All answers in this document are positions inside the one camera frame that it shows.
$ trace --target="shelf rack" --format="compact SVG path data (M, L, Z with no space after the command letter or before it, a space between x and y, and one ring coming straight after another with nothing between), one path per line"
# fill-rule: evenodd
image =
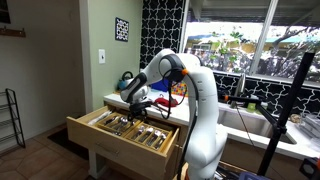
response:
M0 92L0 98L6 98L6 100L4 101L7 102L6 104L0 104L0 112L9 111L10 117L11 117L10 119L4 119L4 120L2 120L0 117L0 128L8 125L12 125L13 127L12 134L9 134L3 137L0 136L0 143L9 139L15 138L17 141L17 144L25 148L26 144L24 141L23 131L21 127L21 120L20 120L20 114L19 114L15 91L12 89L6 88L5 92Z

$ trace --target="framed picture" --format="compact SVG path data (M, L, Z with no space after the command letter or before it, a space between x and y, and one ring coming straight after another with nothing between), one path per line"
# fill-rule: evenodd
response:
M116 17L115 39L117 41L128 42L129 39L129 22Z
M0 0L0 23L11 23L7 0Z

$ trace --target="cable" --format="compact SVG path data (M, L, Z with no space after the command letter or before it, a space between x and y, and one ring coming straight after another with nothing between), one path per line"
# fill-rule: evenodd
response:
M181 101L178 103L178 105L180 105L183 102L184 98L186 97L187 92L188 92L188 87L186 86L186 90L184 91L183 97L182 97Z
M198 88L196 86L196 83L194 82L194 80L192 79L192 77L187 74L187 76L190 78L193 86L194 86L194 89L195 89L195 98L196 98L196 102L199 101L199 92L198 92ZM198 118L198 105L196 105L196 109L195 109L195 112L194 112L194 115L193 115L193 121L191 123L191 126L190 126L190 131L187 135L187 138L186 138L186 142L185 142L185 145L184 145L184 148L183 148L183 151L182 151L182 155L181 155L181 159L180 159L180 163L179 163L179 167L178 167L178 172L177 172L177 179L178 180L181 180L181 173L182 173L182 167L183 167L183 164L184 164L184 157L186 155L186 152L187 152L187 148L188 148L188 144L189 144L189 141L190 141L190 137L191 137L191 134L192 134L192 131L196 125L196 122L197 122L197 118Z
M168 73L170 73L171 71L175 71L175 70L178 70L178 71L182 71L182 68L172 68L172 69L169 69L168 71L166 71L163 75L162 75L162 84L167 88L167 90L169 91L169 108L168 108L168 114L167 116L163 115L162 111L160 112L161 113L161 116L162 118L164 119L169 119L170 117L170 113L171 113L171 99L172 98L172 95L171 95L171 87L177 85L179 82L176 82L174 85L172 85L172 81L169 80L169 83L168 83L168 86L164 83L164 80L165 80L165 77Z
M251 142L251 145L253 146L253 149L254 149L254 150L256 151L256 153L262 158L262 155L261 155L261 154L259 153L259 151L256 149L257 147L254 145L252 139L250 138L249 131L248 131L247 126L246 126L246 124L244 123L244 120L243 120L243 118L242 118L242 116L241 116L241 114L240 114L240 111L239 111L239 108L238 108L237 103L236 103L236 108L237 108L238 114L239 114L239 116L240 116L240 118L241 118L242 124L243 124L243 126L244 126L244 128L245 128L245 130L246 130L246 132L247 132L247 135L248 135L248 138L249 138L249 140L250 140L250 142ZM269 167L270 167L274 172L276 172L276 173L281 177L281 179L285 179L285 178L284 178L278 171L276 171L271 165L269 165Z

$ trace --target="wooden drawer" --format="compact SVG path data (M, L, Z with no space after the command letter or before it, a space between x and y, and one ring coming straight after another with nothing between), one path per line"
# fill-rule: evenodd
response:
M179 128L175 128L166 146L158 152L87 124L107 110L105 106L79 119L67 117L69 139L147 178L163 179Z

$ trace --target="cutlery tray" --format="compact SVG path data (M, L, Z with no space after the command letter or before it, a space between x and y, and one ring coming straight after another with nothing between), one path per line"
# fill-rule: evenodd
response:
M116 116L117 116L117 118L114 121L106 124L107 121L111 120L112 118L114 118ZM128 123L125 126L122 126L121 122L119 121L121 117L127 118L127 115L114 112L114 113L110 114L109 116L107 116L106 118L102 119L101 121L97 122L96 126L98 128L100 128L100 129L108 131L108 132L110 132L112 134L120 132L121 135L118 135L118 136L125 137L126 134L128 134L130 131L132 131L141 122L138 119L134 119L133 120L133 122L134 122L133 125L131 125L131 122L128 121Z
M159 124L159 123L147 124L147 123L141 122L139 125L135 126L134 129L132 129L129 133L127 133L125 138L128 140L131 140L135 143L138 143L142 146L145 146L147 148L162 152L167 147L167 143L172 138L173 129L171 127L165 127L165 125L162 125L162 124L159 124L159 126L157 126L157 124ZM144 126L144 131L140 135L136 136L137 133L139 132L139 129L141 128L141 126ZM148 128L153 128L153 131L150 134L147 134ZM160 135L153 140L152 144L149 144L148 142L149 142L149 140L151 140L151 138L153 138L156 130L160 131ZM156 148L158 146L158 143L161 142L162 134L165 134L166 138L162 140L162 143L159 146L159 148Z

